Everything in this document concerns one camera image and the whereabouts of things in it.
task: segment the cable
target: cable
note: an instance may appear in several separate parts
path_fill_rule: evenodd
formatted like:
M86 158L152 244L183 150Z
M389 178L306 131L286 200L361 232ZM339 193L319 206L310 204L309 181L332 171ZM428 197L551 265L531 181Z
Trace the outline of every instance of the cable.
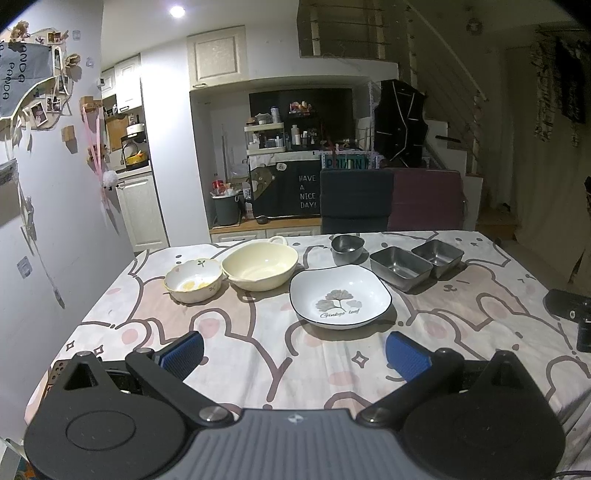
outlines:
M567 475L583 475L583 478L591 478L591 470L567 470L565 472L556 472L553 476L550 477L550 480L553 478L558 478Z

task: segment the gray ribbed panel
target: gray ribbed panel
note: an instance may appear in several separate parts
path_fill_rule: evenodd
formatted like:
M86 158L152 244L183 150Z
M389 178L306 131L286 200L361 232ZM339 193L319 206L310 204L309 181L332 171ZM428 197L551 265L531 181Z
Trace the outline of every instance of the gray ribbed panel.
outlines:
M298 414L302 421L289 418ZM199 433L162 480L433 480L395 436L348 410L244 410L225 429Z

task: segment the gray bucket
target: gray bucket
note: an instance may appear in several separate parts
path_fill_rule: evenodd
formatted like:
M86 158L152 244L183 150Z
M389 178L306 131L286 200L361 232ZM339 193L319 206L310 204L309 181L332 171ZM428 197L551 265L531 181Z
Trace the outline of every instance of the gray bucket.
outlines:
M234 225L240 220L238 194L213 197L216 208L217 224L220 226Z

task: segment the chair backrest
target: chair backrest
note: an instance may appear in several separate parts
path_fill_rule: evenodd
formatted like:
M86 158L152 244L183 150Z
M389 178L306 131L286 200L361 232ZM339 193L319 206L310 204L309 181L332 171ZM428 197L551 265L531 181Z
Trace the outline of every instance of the chair backrest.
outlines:
M322 233L383 232L392 207L394 172L337 170L320 172Z
M461 230L462 177L454 170L392 168L394 191L388 231Z

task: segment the beige curtain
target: beige curtain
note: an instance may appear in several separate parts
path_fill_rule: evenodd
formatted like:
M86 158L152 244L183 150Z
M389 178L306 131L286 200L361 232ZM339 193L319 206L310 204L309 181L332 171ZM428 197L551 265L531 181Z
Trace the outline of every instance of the beige curtain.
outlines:
M509 100L514 124L514 206L520 228L517 240L536 252L568 280L586 255L576 277L591 294L591 220L584 181L591 176L591 79L587 78L587 124L579 126L580 144L571 146L570 121L556 112L551 139L534 136L536 75L528 48L506 51Z

